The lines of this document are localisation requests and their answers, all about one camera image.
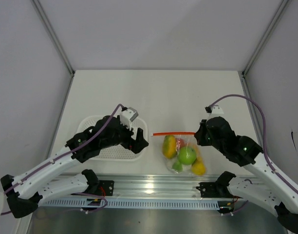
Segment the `green apple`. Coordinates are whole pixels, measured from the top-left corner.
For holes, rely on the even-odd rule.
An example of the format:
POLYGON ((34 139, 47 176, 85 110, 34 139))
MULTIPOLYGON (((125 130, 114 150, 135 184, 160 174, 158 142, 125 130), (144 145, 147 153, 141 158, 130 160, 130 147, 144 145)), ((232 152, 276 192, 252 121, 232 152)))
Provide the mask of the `green apple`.
POLYGON ((178 160, 184 165, 191 165, 197 159, 197 154, 191 147, 183 147, 177 155, 178 160))

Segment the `orange fruit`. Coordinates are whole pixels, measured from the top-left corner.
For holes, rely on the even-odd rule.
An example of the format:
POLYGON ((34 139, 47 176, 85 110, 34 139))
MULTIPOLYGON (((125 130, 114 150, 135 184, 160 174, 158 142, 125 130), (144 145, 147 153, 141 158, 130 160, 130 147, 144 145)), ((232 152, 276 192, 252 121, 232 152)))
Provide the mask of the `orange fruit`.
POLYGON ((197 155, 200 154, 200 150, 199 150, 199 147, 198 147, 197 144, 192 143, 192 142, 189 142, 189 143, 187 144, 187 146, 188 146, 188 147, 191 147, 192 149, 194 149, 197 155))

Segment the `red peach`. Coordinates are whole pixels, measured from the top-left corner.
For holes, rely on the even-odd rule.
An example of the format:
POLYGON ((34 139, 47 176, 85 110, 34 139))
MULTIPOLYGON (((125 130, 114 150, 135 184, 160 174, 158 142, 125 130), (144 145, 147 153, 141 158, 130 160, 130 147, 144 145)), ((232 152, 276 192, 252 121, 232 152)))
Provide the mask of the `red peach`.
POLYGON ((187 143, 184 139, 182 138, 176 138, 176 149, 180 150, 183 147, 186 147, 187 143))

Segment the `clear zip top bag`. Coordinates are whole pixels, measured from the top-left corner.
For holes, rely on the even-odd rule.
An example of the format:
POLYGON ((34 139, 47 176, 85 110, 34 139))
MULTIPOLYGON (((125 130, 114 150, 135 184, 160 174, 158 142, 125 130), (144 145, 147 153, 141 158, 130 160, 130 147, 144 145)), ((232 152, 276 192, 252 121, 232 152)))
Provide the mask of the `clear zip top bag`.
POLYGON ((152 133, 164 158, 166 168, 174 174, 204 176, 206 166, 193 132, 152 133))

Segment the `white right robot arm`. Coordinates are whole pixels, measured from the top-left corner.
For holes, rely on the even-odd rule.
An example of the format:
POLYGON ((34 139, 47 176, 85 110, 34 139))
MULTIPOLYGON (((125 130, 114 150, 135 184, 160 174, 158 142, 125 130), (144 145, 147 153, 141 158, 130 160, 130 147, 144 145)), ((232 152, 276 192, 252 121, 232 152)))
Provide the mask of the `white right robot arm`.
POLYGON ((298 185, 274 163, 266 160, 264 150, 253 139, 235 134, 222 117, 203 119, 195 133, 197 144, 212 146, 229 161, 243 167, 265 183, 267 189, 225 171, 215 181, 220 196, 244 198, 273 214, 287 230, 298 234, 298 185))

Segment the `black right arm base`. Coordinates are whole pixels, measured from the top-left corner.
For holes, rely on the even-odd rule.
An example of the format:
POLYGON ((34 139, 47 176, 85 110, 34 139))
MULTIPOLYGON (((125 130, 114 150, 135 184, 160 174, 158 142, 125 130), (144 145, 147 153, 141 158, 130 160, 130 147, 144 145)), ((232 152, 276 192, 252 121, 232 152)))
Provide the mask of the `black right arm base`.
POLYGON ((240 207, 236 208, 236 203, 240 197, 232 195, 226 187, 218 185, 216 182, 200 182, 196 186, 201 194, 201 198, 226 198, 228 201, 218 201, 218 213, 221 216, 233 216, 241 211, 247 204, 245 201, 240 207))

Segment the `yellow lemon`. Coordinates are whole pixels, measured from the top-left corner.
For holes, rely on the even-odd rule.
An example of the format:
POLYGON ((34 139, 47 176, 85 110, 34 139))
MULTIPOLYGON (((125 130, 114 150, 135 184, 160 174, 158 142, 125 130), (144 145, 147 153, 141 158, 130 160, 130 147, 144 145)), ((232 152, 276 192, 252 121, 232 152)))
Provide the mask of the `yellow lemon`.
POLYGON ((191 166, 191 172, 194 175, 202 176, 206 173, 206 167, 202 160, 196 159, 195 162, 191 166))

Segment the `white cauliflower with leaves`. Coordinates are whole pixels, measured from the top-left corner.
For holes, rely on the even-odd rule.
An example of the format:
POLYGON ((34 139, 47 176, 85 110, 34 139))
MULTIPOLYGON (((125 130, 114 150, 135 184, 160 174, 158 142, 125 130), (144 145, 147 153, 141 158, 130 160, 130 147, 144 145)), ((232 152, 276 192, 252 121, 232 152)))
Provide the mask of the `white cauliflower with leaves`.
POLYGON ((184 165, 177 158, 167 160, 166 167, 175 174, 189 174, 191 172, 191 165, 184 165))

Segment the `yellow green mango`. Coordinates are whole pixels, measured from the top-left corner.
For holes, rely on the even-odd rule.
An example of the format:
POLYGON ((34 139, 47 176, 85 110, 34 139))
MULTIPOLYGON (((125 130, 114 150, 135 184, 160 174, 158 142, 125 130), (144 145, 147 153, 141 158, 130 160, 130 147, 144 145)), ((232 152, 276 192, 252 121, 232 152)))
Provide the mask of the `yellow green mango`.
POLYGON ((176 138, 173 135, 165 136, 162 153, 165 158, 172 159, 176 154, 176 138))

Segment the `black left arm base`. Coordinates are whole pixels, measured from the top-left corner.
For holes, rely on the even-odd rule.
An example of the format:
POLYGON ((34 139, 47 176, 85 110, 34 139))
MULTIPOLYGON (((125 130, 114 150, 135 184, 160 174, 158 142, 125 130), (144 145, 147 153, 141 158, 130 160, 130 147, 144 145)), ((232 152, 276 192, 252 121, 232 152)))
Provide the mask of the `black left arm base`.
POLYGON ((113 196, 113 191, 113 180, 101 180, 97 189, 92 194, 86 193, 86 195, 82 195, 83 206, 81 206, 81 209, 90 212, 105 207, 107 205, 105 199, 106 197, 113 196))

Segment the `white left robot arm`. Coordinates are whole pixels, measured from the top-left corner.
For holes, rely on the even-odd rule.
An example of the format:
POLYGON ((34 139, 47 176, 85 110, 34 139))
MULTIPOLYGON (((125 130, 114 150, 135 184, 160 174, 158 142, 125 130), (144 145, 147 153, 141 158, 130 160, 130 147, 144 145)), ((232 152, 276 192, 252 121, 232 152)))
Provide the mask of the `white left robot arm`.
POLYGON ((63 172, 98 156, 114 146, 138 154, 149 146, 141 128, 135 133, 120 117, 105 116, 82 132, 75 134, 54 156, 31 170, 0 179, 10 213, 22 218, 33 213, 40 205, 65 195, 100 195, 100 181, 92 169, 56 180, 63 172))

